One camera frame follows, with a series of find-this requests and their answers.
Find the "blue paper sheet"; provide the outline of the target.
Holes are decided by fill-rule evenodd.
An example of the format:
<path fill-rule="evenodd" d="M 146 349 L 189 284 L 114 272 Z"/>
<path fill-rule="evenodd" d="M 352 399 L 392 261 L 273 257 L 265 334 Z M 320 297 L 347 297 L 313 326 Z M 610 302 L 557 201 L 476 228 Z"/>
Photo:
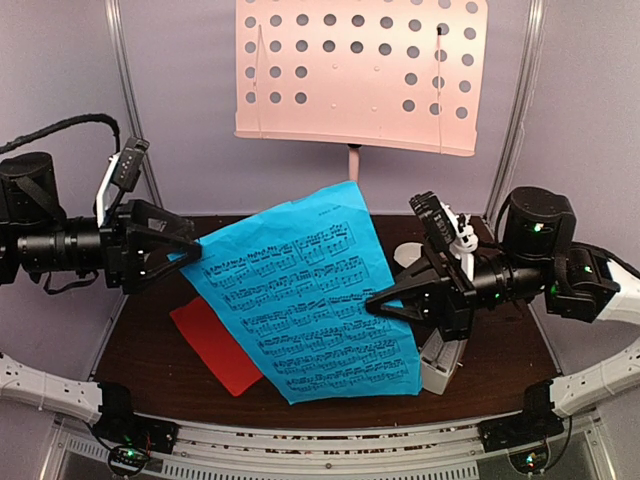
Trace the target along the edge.
<path fill-rule="evenodd" d="M 411 328 L 367 312 L 393 278 L 355 182 L 200 239 L 184 277 L 291 404 L 417 395 Z"/>

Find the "red paper sheet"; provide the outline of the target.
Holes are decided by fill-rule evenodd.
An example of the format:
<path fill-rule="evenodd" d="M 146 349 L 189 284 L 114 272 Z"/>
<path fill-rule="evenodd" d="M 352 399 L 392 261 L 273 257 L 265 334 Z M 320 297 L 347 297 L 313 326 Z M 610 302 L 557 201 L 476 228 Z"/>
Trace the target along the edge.
<path fill-rule="evenodd" d="M 262 372 L 202 297 L 171 311 L 170 317 L 209 371 L 233 397 L 241 396 L 263 378 Z"/>

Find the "pink music stand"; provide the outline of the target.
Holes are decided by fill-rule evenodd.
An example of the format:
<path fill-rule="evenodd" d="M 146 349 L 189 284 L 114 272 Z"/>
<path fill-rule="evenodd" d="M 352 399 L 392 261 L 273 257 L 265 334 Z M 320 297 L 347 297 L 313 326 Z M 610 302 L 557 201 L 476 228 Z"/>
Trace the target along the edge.
<path fill-rule="evenodd" d="M 235 133 L 475 154 L 485 1 L 239 1 Z"/>

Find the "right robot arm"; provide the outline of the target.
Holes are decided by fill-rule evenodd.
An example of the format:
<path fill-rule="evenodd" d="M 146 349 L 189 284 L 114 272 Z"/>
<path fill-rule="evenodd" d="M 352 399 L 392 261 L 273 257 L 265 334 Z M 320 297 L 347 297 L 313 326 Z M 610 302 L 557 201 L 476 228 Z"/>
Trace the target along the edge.
<path fill-rule="evenodd" d="M 639 322 L 639 272 L 610 251 L 573 239 L 569 199 L 546 189 L 517 187 L 504 200 L 481 254 L 468 216 L 454 214 L 435 193 L 409 201 L 426 230 L 421 256 L 393 285 L 366 300 L 367 312 L 435 328 L 445 341 L 466 340 L 474 313 L 542 295 L 562 318 Z M 639 384 L 639 344 L 568 376 L 528 387 L 521 412 L 479 423 L 486 452 L 511 449 L 563 433 L 564 419 Z"/>

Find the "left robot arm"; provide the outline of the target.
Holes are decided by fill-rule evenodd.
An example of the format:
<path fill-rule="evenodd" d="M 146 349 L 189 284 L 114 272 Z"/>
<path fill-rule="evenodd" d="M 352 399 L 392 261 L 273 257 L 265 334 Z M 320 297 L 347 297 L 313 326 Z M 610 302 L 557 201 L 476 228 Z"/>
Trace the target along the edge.
<path fill-rule="evenodd" d="M 69 289 L 93 284 L 100 275 L 110 288 L 134 294 L 198 260 L 202 247 L 192 221 L 144 200 L 122 201 L 140 175 L 143 151 L 126 147 L 109 160 L 91 218 L 67 216 L 59 203 L 53 159 L 34 152 L 1 163 L 1 282 L 24 270 L 49 295 L 55 272 L 73 272 Z M 112 382 L 82 382 L 27 367 L 1 356 L 1 395 L 39 409 L 76 418 L 100 440 L 114 443 L 128 458 L 172 453 L 176 423 L 135 413 L 128 388 Z"/>

